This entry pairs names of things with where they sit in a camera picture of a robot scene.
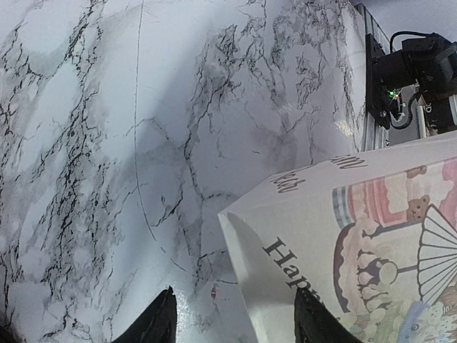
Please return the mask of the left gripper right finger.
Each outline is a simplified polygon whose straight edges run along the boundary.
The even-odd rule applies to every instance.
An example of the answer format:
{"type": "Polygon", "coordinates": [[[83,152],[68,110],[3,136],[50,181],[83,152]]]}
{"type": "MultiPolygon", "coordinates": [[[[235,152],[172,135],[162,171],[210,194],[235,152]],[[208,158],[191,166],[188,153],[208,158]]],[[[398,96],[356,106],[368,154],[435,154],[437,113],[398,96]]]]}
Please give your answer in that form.
{"type": "Polygon", "coordinates": [[[305,288],[294,299],[296,343],[361,343],[305,288]]]}

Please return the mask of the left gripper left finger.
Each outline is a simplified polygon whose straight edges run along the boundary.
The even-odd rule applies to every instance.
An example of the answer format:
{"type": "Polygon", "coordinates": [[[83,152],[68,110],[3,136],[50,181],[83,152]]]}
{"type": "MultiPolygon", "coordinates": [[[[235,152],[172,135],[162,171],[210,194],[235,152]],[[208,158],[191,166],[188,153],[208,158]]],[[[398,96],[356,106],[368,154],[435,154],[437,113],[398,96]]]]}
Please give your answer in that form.
{"type": "Polygon", "coordinates": [[[113,343],[175,343],[176,329],[177,301],[169,287],[113,343]]]}

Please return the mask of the kraft paper bag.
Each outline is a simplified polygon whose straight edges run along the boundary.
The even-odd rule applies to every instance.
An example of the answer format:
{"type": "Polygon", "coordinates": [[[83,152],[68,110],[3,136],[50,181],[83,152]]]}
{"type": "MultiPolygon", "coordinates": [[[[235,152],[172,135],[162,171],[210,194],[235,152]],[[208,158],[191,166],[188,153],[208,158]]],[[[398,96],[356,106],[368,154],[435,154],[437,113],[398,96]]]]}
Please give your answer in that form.
{"type": "Polygon", "coordinates": [[[456,340],[456,133],[273,175],[219,214],[259,342],[296,291],[362,342],[456,340]]]}

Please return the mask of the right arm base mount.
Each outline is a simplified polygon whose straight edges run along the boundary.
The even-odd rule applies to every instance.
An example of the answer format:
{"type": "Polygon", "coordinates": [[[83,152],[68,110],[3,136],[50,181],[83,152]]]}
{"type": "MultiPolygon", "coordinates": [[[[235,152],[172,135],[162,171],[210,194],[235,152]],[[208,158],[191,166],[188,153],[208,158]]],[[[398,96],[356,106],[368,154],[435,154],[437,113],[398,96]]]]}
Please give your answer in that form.
{"type": "Polygon", "coordinates": [[[437,33],[399,31],[389,41],[390,53],[377,58],[376,78],[387,89],[413,86],[407,102],[436,104],[456,95],[456,43],[437,33]]]}

